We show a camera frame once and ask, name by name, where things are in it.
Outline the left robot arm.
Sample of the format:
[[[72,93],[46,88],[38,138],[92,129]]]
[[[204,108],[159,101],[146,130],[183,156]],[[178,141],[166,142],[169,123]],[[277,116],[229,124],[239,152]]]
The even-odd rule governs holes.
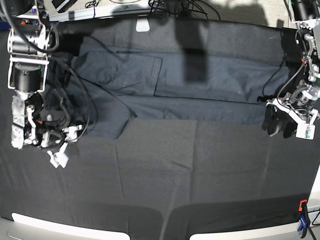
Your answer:
[[[320,2],[292,0],[286,5],[296,26],[295,42],[302,51],[302,63],[277,92],[266,102],[263,130],[269,136],[279,132],[284,138],[313,140],[315,121],[320,112],[314,105],[320,99]]]

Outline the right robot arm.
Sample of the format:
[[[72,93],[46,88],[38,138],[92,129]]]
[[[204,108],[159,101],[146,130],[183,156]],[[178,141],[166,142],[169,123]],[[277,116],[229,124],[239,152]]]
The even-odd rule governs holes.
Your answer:
[[[45,113],[45,90],[50,61],[60,46],[57,25],[51,23],[40,0],[3,0],[0,16],[10,26],[7,39],[7,87],[11,102],[11,145],[47,152],[54,168],[65,168],[66,149],[86,132],[89,123],[76,120],[67,105],[64,86],[54,82],[50,91],[58,101],[60,118]]]

